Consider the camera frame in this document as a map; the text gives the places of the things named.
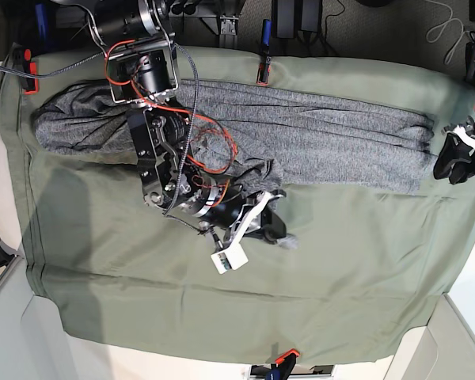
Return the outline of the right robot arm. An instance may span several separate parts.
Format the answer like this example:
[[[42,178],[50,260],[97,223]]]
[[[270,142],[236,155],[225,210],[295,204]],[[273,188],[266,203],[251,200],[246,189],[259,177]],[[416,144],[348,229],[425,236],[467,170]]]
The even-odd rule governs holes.
[[[218,251],[243,238],[271,245],[287,240],[287,228],[272,210],[280,190],[246,194],[229,175],[195,158],[192,144],[217,135],[231,158],[238,149],[229,132],[177,101],[177,44],[163,1],[77,1],[90,34],[104,54],[103,85],[73,85],[35,113],[39,144],[60,154],[111,152],[126,136],[137,157],[147,204],[170,217],[179,208],[199,219],[196,230],[215,236]]]

